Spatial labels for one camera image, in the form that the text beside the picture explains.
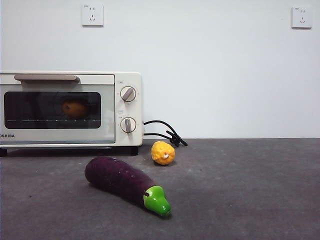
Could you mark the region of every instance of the timer knob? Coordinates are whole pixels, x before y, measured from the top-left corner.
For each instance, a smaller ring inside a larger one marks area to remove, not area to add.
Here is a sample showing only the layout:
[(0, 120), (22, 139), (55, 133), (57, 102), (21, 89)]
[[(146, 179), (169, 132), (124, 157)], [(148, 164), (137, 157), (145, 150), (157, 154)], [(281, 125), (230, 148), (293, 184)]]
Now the timer knob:
[(120, 126), (125, 133), (132, 133), (136, 129), (136, 121), (131, 117), (126, 117), (121, 121)]
[(121, 89), (120, 96), (125, 102), (131, 102), (136, 98), (136, 91), (131, 86), (125, 86)]

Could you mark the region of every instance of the yellow fruit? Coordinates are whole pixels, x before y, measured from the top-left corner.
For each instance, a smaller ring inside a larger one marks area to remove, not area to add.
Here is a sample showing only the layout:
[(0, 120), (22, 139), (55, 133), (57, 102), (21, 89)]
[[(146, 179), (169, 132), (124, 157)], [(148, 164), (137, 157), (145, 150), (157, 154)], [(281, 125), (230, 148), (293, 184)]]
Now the yellow fruit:
[(81, 119), (88, 114), (87, 106), (78, 100), (66, 100), (62, 104), (62, 111), (71, 119)]
[(175, 159), (175, 149), (164, 141), (156, 141), (151, 148), (152, 159), (161, 165), (168, 165)]

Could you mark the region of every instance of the toaster oven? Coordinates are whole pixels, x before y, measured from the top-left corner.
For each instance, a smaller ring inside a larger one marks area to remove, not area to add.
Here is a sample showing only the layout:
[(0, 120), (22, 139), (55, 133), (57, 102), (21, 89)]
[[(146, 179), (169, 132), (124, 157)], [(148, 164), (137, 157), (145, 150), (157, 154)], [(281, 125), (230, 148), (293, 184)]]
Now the toaster oven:
[(1, 72), (0, 152), (142, 144), (137, 72)]

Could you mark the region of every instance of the toy eggplant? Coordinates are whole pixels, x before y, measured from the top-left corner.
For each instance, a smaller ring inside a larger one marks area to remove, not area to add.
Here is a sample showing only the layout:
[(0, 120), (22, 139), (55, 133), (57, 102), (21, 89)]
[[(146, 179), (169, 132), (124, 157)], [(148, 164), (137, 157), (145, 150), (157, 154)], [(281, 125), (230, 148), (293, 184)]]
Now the toy eggplant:
[(121, 196), (160, 216), (169, 216), (171, 206), (163, 188), (143, 171), (116, 158), (99, 156), (92, 159), (84, 171), (94, 186)]

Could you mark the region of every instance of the oven window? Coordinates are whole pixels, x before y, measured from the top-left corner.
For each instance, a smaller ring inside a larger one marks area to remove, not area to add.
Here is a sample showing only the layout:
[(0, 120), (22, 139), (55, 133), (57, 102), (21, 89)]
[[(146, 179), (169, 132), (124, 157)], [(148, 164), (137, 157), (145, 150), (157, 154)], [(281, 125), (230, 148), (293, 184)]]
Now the oven window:
[(98, 92), (8, 91), (4, 125), (7, 129), (97, 129), (101, 96)]

